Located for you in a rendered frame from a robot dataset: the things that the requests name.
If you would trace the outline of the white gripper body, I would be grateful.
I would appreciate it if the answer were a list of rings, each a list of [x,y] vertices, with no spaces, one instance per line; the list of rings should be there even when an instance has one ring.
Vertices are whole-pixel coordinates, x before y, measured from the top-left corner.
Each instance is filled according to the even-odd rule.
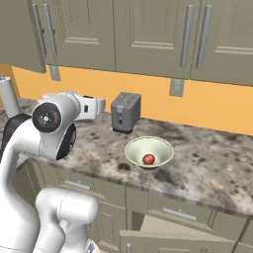
[[[105,111],[106,100],[105,99],[96,99],[96,115],[100,115]]]

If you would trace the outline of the pale green bowl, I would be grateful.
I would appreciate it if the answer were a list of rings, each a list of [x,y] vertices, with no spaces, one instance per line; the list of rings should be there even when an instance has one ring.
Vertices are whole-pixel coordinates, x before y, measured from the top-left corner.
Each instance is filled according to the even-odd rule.
[[[153,154],[155,161],[152,165],[145,165],[142,157]],[[165,139],[157,136],[141,136],[130,141],[125,147],[126,158],[134,165],[144,169],[155,169],[167,164],[174,155],[172,145]]]

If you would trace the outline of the olive base cabinet door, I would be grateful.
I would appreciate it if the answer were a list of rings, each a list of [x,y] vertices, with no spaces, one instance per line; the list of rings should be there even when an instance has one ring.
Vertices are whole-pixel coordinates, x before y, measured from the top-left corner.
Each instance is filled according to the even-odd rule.
[[[126,229],[126,209],[99,202],[99,213],[87,226],[88,234],[101,250],[120,252],[120,231]]]
[[[231,253],[253,253],[253,235],[249,235],[250,220],[217,211],[211,223],[214,235],[234,242]]]
[[[147,214],[135,214],[120,231],[120,253],[231,253],[234,242]]]

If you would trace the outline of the grey toaster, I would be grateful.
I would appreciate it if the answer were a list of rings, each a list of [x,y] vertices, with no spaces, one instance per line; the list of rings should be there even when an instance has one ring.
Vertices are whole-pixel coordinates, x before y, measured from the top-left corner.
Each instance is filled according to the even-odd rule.
[[[141,95],[121,92],[111,103],[113,131],[131,133],[140,119]]]

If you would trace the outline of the red round fruit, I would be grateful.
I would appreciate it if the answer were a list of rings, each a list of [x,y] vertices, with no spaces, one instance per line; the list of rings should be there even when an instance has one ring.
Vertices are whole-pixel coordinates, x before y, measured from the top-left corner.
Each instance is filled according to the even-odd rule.
[[[148,153],[142,157],[142,162],[145,165],[152,165],[154,161],[155,161],[155,156],[153,154]]]

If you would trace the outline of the olive drawer front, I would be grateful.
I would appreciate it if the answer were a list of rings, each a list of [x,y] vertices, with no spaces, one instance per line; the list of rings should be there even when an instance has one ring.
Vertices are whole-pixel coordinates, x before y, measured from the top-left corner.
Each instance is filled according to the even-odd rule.
[[[100,201],[117,207],[124,208],[126,206],[124,186],[97,179],[81,172],[64,169],[63,167],[51,166],[42,161],[33,160],[32,164],[41,188],[54,186],[73,189],[93,195]],[[65,180],[87,185],[92,189],[91,191],[87,191],[74,186],[69,186],[64,184]]]
[[[199,207],[197,205],[183,203],[158,194],[148,193],[133,188],[126,189],[126,202],[127,206],[133,211],[142,212],[207,232],[211,231],[211,223],[213,222],[216,213],[216,211]],[[174,211],[181,210],[184,213],[195,215],[197,220],[193,221],[166,213],[162,211],[163,208]]]

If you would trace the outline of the white paper towel roll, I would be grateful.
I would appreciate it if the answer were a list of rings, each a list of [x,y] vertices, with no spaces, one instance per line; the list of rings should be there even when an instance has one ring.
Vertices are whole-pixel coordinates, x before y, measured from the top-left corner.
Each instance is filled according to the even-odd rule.
[[[8,76],[0,75],[0,97],[8,118],[21,113],[11,78]]]

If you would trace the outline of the grey wall outlet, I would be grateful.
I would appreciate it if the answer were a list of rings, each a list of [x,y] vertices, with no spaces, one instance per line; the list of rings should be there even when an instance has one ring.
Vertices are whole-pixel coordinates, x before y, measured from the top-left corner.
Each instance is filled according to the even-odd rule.
[[[56,65],[51,65],[49,67],[49,71],[50,71],[50,77],[53,81],[60,80],[59,68]]]
[[[174,97],[182,97],[184,94],[184,79],[172,78],[170,82],[170,95]]]

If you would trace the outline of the olive wall cabinet door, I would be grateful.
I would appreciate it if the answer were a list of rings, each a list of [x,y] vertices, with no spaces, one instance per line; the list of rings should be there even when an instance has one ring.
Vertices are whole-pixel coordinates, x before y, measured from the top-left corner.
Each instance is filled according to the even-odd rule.
[[[0,0],[0,63],[45,73],[32,0]]]
[[[196,68],[203,16],[212,5],[203,67]],[[253,86],[253,0],[201,0],[191,78]]]
[[[49,6],[55,30],[55,65],[115,70],[113,0],[43,0],[43,4]]]
[[[154,76],[190,77],[201,0],[114,0],[116,69]],[[181,67],[187,5],[194,16],[187,66]]]

